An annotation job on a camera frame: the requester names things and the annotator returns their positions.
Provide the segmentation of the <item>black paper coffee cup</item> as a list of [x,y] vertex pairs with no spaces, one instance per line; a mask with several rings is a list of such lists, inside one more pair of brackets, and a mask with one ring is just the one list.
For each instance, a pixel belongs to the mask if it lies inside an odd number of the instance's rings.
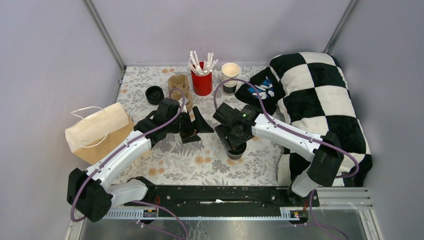
[[236,161],[242,157],[242,155],[246,151],[246,148],[247,148],[247,144],[243,143],[238,146],[232,147],[231,150],[228,150],[226,153],[231,160]]

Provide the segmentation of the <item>cardboard cup carrier tray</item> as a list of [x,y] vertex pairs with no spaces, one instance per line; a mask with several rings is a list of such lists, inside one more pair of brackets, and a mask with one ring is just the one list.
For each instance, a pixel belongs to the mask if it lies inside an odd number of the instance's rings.
[[169,96],[171,99],[182,102],[184,96],[185,109],[189,113],[193,108],[193,98],[190,93],[188,76],[178,74],[171,76],[168,80]]

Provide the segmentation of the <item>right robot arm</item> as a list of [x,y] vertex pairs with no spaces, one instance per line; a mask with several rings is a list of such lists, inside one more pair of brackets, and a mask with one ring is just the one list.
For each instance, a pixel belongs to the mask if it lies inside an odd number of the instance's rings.
[[240,150],[247,141],[259,137],[289,149],[310,163],[292,180],[286,193],[287,201],[293,206],[301,205],[316,188],[330,187],[344,159],[335,149],[340,146],[336,134],[303,131],[249,104],[238,110],[222,103],[212,117],[219,122],[215,132],[227,152]]

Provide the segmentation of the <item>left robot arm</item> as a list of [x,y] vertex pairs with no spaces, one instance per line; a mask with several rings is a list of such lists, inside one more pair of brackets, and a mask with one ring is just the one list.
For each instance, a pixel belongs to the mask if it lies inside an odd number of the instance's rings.
[[129,135],[103,159],[85,170],[75,168],[68,176],[66,201],[74,212],[91,222],[101,220],[115,206],[139,201],[148,206],[155,200],[155,192],[141,180],[114,184],[114,180],[141,154],[147,152],[168,134],[179,134],[182,143],[201,140],[200,133],[213,133],[198,107],[192,108],[194,120],[177,100],[163,99],[156,110],[138,121]]

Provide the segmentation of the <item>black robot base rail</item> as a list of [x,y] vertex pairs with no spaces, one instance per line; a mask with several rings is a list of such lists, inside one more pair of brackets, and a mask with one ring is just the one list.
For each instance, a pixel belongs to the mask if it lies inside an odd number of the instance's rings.
[[303,210],[310,197],[295,202],[287,188],[276,186],[152,185],[143,202],[159,205],[177,217],[279,217],[280,209]]

